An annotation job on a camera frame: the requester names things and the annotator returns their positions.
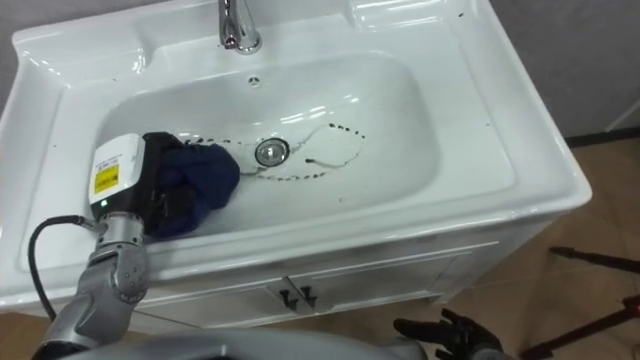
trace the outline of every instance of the blue cloth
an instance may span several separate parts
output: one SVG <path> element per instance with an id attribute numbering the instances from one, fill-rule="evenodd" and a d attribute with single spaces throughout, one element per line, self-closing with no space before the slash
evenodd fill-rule
<path id="1" fill-rule="evenodd" d="M 161 222 L 150 235 L 167 238 L 195 230 L 211 210 L 227 205 L 239 181 L 240 167 L 221 146 L 194 144 L 168 150 L 160 162 L 156 191 L 168 194 L 180 189 L 190 196 L 187 199 L 180 193 L 178 202 L 184 209 Z"/>

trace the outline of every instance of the tripod leg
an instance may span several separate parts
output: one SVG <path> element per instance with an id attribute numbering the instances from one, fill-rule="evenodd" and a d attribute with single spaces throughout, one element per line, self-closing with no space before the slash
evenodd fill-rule
<path id="1" fill-rule="evenodd" d="M 563 346 L 569 345 L 578 340 L 584 339 L 593 334 L 599 333 L 608 328 L 620 325 L 637 316 L 637 310 L 632 307 L 622 309 L 613 314 L 607 315 L 592 323 L 571 330 L 564 335 L 560 335 L 553 340 L 540 343 L 520 354 L 522 360 L 542 360 L 553 356 L 553 351 Z"/>
<path id="2" fill-rule="evenodd" d="M 608 268 L 627 271 L 633 274 L 640 274 L 640 261 L 634 261 L 629 259 L 623 259 L 614 256 L 607 256 L 595 253 L 586 253 L 576 251 L 573 248 L 568 247 L 552 247 L 549 248 L 549 252 L 568 259 L 578 259 L 589 262 L 591 264 L 601 265 Z"/>

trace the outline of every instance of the white sink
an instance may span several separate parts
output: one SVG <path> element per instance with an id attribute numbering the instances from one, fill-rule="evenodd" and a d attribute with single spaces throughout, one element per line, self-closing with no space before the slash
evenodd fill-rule
<path id="1" fill-rule="evenodd" d="M 219 144 L 245 175 L 229 206 L 189 237 L 393 202 L 428 186 L 440 161 L 411 72 L 376 54 L 272 65 L 136 95 L 107 115 L 98 143 L 150 131 Z M 289 143 L 280 166 L 255 160 L 268 138 Z"/>
<path id="2" fill-rule="evenodd" d="M 224 146 L 244 176 L 194 233 L 149 246 L 173 279 L 558 213 L 589 186 L 488 1 L 273 0 L 264 45 L 219 46 L 217 4 L 180 0 L 24 30 L 0 123 L 0 307 L 33 302 L 27 239 L 47 217 L 90 215 L 93 150 L 169 131 Z M 291 155 L 261 169 L 265 139 Z M 52 297 L 94 247 L 48 229 Z"/>

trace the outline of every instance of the chrome faucet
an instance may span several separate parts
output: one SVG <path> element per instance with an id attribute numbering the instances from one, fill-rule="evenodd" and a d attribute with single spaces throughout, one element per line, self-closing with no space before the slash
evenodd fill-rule
<path id="1" fill-rule="evenodd" d="M 260 50 L 262 39 L 249 12 L 247 0 L 218 0 L 220 13 L 220 43 L 225 49 L 235 49 L 250 55 Z"/>

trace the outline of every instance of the sink drain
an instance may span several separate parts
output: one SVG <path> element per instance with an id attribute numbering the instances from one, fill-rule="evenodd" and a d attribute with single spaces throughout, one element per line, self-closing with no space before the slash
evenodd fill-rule
<path id="1" fill-rule="evenodd" d="M 266 167 L 282 164 L 289 157 L 289 144 L 282 139 L 268 139 L 256 147 L 256 161 Z"/>

